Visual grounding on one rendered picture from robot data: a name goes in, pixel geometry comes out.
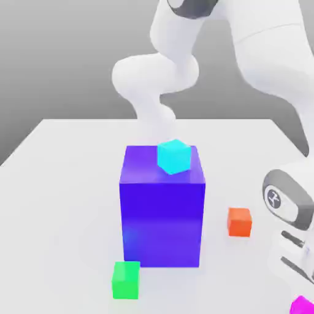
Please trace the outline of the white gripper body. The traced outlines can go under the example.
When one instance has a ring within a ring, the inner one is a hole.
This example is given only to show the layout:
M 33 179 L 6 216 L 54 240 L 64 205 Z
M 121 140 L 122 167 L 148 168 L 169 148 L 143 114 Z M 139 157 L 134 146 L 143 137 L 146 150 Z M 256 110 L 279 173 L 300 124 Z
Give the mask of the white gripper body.
M 303 249 L 273 246 L 268 265 L 291 294 L 314 294 L 314 258 L 304 256 Z

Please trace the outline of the small magenta cube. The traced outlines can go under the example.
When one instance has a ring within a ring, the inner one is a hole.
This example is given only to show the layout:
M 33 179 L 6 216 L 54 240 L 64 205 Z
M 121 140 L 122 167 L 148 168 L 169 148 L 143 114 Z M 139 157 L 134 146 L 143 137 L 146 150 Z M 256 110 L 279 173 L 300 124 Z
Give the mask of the small magenta cube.
M 314 314 L 314 304 L 304 296 L 298 296 L 291 303 L 289 314 Z

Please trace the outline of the small orange cube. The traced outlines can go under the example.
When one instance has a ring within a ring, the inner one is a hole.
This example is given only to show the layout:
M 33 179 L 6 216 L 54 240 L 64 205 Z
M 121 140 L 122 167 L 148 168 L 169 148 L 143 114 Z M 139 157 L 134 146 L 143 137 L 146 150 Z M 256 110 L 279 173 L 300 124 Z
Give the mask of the small orange cube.
M 247 208 L 229 208 L 228 234 L 233 237 L 250 237 L 252 217 Z

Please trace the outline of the small cyan cube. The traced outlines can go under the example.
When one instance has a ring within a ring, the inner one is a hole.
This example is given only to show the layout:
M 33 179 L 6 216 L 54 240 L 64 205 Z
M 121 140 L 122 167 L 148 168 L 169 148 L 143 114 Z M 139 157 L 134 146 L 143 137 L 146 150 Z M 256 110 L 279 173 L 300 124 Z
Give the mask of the small cyan cube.
M 178 139 L 157 146 L 157 164 L 169 175 L 191 169 L 191 146 Z

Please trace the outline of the small green cube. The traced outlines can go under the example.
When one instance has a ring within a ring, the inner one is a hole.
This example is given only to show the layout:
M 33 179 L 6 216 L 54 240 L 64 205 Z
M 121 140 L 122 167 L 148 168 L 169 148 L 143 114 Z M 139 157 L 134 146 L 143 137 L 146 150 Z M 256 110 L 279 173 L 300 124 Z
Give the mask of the small green cube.
M 117 261 L 113 268 L 112 295 L 114 299 L 138 299 L 140 262 Z

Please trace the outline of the large blue box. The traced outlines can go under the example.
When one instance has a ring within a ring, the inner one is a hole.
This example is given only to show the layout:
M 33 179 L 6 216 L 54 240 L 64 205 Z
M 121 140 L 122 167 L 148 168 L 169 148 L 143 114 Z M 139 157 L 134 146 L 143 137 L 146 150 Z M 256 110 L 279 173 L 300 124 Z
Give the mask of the large blue box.
M 120 208 L 125 261 L 142 267 L 199 267 L 205 177 L 196 147 L 191 169 L 169 175 L 156 146 L 126 147 Z

